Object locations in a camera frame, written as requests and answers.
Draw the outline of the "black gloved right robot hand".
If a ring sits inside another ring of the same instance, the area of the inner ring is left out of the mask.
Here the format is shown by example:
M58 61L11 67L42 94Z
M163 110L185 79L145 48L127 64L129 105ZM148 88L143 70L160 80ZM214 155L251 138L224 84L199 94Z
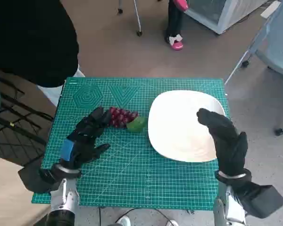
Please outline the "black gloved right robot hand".
M219 171L235 177L245 173L245 156L248 150L247 135L237 132L232 121L224 115L201 108L197 112L198 122L206 126L216 150Z

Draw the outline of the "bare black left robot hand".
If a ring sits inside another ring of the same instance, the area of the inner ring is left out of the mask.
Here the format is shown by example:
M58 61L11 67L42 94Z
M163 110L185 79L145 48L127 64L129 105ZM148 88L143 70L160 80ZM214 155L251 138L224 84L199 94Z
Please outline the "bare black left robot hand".
M67 169L76 170L83 164L100 158L100 155L110 148L110 144L96 146L96 139L108 127L110 119L110 111L104 110L103 107L97 107L88 116L83 117L64 140L60 164Z

